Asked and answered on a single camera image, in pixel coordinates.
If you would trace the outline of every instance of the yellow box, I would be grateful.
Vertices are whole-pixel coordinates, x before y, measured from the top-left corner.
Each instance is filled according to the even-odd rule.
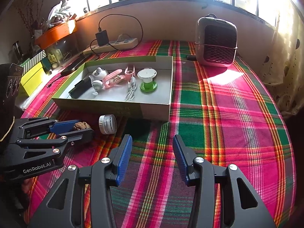
[[[34,67],[32,67],[25,75],[22,76],[19,88],[19,95],[29,97],[42,83],[45,77],[46,74],[43,70],[41,62],[39,62]]]

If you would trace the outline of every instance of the window frame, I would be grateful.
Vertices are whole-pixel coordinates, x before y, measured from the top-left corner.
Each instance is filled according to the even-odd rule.
[[[108,10],[108,9],[112,9],[112,8],[115,8],[115,7],[120,7],[120,6],[125,6],[125,5],[129,5],[129,4],[134,4],[134,3],[140,3],[140,2],[149,2],[149,1],[166,1],[166,0],[122,0],[122,1],[119,1],[119,2],[115,2],[115,3],[112,3],[111,0],[109,0],[109,3],[108,5],[105,5],[105,6],[102,6],[102,7],[99,7],[95,10],[89,10],[88,13],[84,14],[83,16],[80,16],[77,20],[82,20],[90,15],[93,15],[95,13],[99,13],[99,12],[102,12],[102,11],[105,11],[105,10]],[[275,26],[272,26],[270,23],[268,23],[267,21],[261,19],[258,14],[259,14],[259,2],[257,0],[257,9],[256,9],[256,14],[252,14],[242,8],[239,8],[239,7],[236,7],[235,6],[235,0],[232,0],[231,4],[228,4],[228,3],[224,3],[224,2],[221,2],[221,1],[213,1],[213,0],[174,0],[174,1],[191,1],[191,2],[197,2],[197,3],[206,3],[207,6],[210,4],[212,5],[215,5],[215,6],[220,6],[220,7],[224,7],[226,9],[230,9],[230,10],[233,10],[235,12],[238,12],[238,13],[241,13],[241,14],[244,14],[244,15],[247,15],[259,22],[261,22],[262,24],[265,24],[267,25],[268,27],[270,28],[273,28],[275,29]]]

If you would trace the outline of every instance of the pink holder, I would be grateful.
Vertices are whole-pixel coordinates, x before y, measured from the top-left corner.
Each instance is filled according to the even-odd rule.
[[[132,75],[133,76],[135,75],[135,67],[133,66],[133,71],[129,70],[129,67],[127,67],[125,70],[126,80],[130,82]]]
[[[122,72],[121,69],[117,69],[114,72],[108,74],[103,80],[102,83],[105,88],[109,89],[114,87],[116,84],[126,79],[124,75],[119,75]]]

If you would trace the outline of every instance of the window sill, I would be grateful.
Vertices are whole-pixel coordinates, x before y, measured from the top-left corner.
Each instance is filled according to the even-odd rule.
[[[134,3],[140,3],[140,2],[150,2],[150,1],[168,1],[168,0],[123,0],[123,1],[120,1],[120,2],[112,3],[112,4],[109,4],[109,5],[97,8],[95,10],[92,10],[92,11],[84,14],[83,16],[80,16],[79,18],[77,18],[77,21],[80,21],[80,20],[82,20],[82,19],[84,19],[88,16],[91,16],[93,14],[96,14],[96,13],[99,13],[99,12],[102,12],[102,11],[105,11],[105,10],[108,10],[108,9],[111,9],[111,8],[115,8],[115,7],[119,7],[119,6],[125,6],[125,5],[129,5],[129,4],[134,4]],[[212,1],[212,0],[170,0],[170,1],[190,1],[190,2],[197,2],[197,3],[205,3],[207,6],[209,4],[212,4],[212,5],[215,5],[215,6],[221,6],[221,7],[236,11],[238,13],[242,13],[244,15],[247,15],[247,16],[263,23],[266,26],[268,26],[272,29],[275,29],[274,26],[272,26],[268,22],[264,21],[263,19],[259,18],[258,16],[254,15],[250,12],[247,12],[244,9],[235,7],[235,6],[227,4],[227,3],[223,3],[223,2],[219,2],[219,1]]]

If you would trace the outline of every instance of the green base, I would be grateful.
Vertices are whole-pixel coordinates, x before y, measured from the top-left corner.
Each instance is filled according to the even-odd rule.
[[[155,81],[152,81],[150,83],[144,83],[142,82],[140,84],[140,89],[143,91],[143,92],[153,92],[157,87],[157,83]]]

